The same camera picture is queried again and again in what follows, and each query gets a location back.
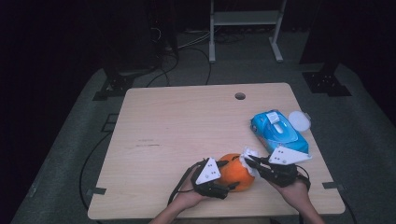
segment white shelf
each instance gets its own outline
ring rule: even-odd
[[[215,12],[214,25],[276,24],[278,13],[278,10]]]

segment shelf leg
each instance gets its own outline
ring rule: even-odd
[[[287,2],[287,0],[283,0],[282,5],[281,5],[280,10],[279,10],[279,13],[277,15],[274,35],[269,37],[271,48],[272,48],[272,50],[273,50],[273,52],[275,54],[275,58],[276,58],[276,61],[278,63],[283,63],[283,57],[280,54],[280,50],[279,50],[279,47],[277,46],[276,41],[277,41],[277,38],[279,36],[280,25],[282,24],[283,15],[285,13],[286,2]]]
[[[210,39],[209,39],[209,62],[214,63],[216,61],[215,51],[215,9],[214,0],[210,1]]]

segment hole in table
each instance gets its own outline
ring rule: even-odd
[[[247,97],[246,97],[246,95],[245,95],[244,93],[242,93],[242,92],[237,92],[237,93],[235,94],[235,98],[236,98],[237,100],[245,100],[245,98],[247,98]]]

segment blue container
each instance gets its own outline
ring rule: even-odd
[[[278,110],[270,110],[254,116],[250,129],[272,154],[279,146],[308,154],[308,143]]]

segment dark background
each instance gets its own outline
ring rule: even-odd
[[[219,0],[216,7],[277,7],[264,2]],[[282,23],[285,32],[312,28],[301,63],[336,55],[393,124],[394,9],[385,0],[289,0]],[[80,91],[104,61],[132,69],[154,65],[150,26],[172,22],[178,32],[207,29],[208,13],[208,0],[1,1],[2,223],[14,216]]]

